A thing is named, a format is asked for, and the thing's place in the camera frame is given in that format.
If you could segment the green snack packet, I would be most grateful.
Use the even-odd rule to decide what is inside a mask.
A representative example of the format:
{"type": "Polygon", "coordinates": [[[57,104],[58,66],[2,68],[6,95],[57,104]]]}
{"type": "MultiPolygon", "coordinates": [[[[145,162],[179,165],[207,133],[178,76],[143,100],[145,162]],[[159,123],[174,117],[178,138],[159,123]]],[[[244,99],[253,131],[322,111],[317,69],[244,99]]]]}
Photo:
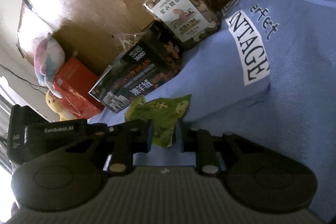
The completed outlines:
{"type": "Polygon", "coordinates": [[[153,121],[153,143],[162,148],[170,147],[175,124],[184,116],[190,100],[190,94],[179,98],[158,98],[149,102],[144,96],[139,96],[131,103],[124,117],[126,121],[153,121]]]}

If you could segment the nut jar gold lid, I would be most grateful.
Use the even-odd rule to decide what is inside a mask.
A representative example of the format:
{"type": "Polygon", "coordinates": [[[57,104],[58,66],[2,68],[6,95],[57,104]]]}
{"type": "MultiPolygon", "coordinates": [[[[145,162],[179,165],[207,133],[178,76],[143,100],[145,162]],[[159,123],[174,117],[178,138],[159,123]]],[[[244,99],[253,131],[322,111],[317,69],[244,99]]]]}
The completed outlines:
{"type": "Polygon", "coordinates": [[[143,0],[143,7],[190,49],[216,33],[221,20],[209,0],[143,0]]]}

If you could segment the yellow duck plush toy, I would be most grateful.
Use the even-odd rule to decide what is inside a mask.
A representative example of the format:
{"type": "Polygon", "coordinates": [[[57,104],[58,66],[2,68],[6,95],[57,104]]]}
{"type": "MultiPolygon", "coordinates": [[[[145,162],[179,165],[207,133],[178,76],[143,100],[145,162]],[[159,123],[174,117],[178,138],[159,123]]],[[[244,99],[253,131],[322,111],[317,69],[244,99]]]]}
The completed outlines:
{"type": "Polygon", "coordinates": [[[46,93],[46,104],[53,112],[59,115],[61,122],[77,119],[72,112],[56,100],[56,97],[50,91],[46,93]]]}

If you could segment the pink blue plush toy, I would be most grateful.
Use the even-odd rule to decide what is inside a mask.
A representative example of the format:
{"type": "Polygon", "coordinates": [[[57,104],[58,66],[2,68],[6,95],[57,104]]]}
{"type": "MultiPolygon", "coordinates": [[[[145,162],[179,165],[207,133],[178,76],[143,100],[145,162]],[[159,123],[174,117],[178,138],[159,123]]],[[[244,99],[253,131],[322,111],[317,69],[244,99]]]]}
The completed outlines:
{"type": "Polygon", "coordinates": [[[65,53],[60,44],[48,33],[39,39],[34,53],[34,72],[41,86],[46,87],[57,98],[62,94],[54,87],[54,80],[65,63],[65,53]]]}

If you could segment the red gift bag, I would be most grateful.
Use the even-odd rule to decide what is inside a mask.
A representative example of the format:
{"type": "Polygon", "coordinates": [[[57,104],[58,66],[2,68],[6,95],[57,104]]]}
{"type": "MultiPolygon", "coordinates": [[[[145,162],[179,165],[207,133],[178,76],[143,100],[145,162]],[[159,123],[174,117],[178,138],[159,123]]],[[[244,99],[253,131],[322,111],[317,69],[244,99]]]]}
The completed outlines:
{"type": "Polygon", "coordinates": [[[71,57],[54,80],[55,89],[63,96],[58,101],[77,118],[89,119],[104,110],[89,91],[98,77],[76,57],[71,57]]]}

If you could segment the black sheep print box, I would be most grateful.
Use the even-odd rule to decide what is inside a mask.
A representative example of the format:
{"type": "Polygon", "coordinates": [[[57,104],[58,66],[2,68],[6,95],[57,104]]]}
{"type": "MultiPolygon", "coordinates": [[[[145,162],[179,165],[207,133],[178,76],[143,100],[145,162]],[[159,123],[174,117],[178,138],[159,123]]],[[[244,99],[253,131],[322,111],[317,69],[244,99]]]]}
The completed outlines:
{"type": "Polygon", "coordinates": [[[152,22],[128,51],[104,70],[89,94],[114,113],[173,79],[182,66],[180,41],[161,22],[152,22]]]}

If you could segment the blue printed bedsheet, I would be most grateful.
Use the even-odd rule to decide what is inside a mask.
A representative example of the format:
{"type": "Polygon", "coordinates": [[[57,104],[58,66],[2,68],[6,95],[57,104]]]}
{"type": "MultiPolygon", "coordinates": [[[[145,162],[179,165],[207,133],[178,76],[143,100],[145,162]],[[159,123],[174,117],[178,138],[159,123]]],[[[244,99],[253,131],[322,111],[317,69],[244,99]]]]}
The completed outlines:
{"type": "Polygon", "coordinates": [[[310,210],[335,216],[335,0],[234,0],[222,26],[146,96],[191,96],[185,121],[234,132],[308,166],[310,210]]]}

